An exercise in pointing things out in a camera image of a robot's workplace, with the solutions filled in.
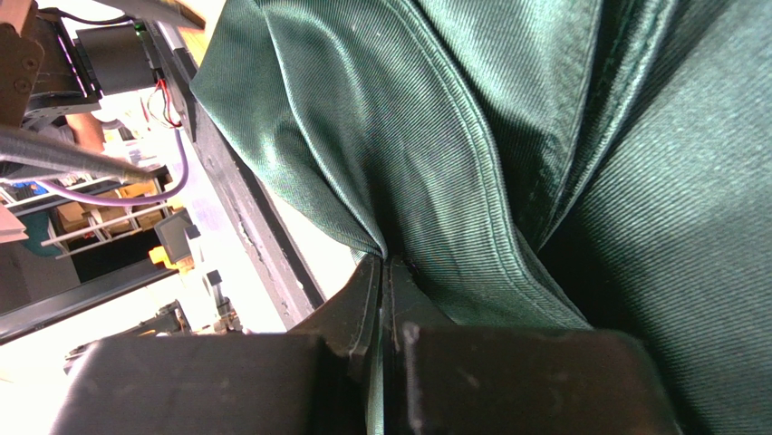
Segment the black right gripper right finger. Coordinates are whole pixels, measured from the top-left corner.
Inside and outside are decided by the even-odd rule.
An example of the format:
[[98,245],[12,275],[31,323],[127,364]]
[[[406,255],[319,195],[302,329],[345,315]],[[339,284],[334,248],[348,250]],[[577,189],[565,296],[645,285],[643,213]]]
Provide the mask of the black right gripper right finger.
[[383,412],[386,434],[408,434],[408,378],[403,325],[447,326],[453,322],[417,286],[410,268],[399,257],[383,263],[381,273],[381,355]]

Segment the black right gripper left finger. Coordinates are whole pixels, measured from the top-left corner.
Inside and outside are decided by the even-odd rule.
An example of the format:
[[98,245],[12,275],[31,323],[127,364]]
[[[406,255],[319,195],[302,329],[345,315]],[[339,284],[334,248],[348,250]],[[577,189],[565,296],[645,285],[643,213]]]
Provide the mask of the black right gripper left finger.
[[365,434],[377,347],[382,260],[367,255],[349,281],[289,334],[318,338],[320,356],[308,430]]

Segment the dark green cloth napkin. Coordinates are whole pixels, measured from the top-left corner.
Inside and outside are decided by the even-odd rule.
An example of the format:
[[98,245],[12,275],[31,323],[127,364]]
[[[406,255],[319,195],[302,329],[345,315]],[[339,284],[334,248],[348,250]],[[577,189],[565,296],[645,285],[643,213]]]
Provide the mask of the dark green cloth napkin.
[[768,1],[228,1],[191,90],[452,320],[626,330],[684,431],[771,431]]

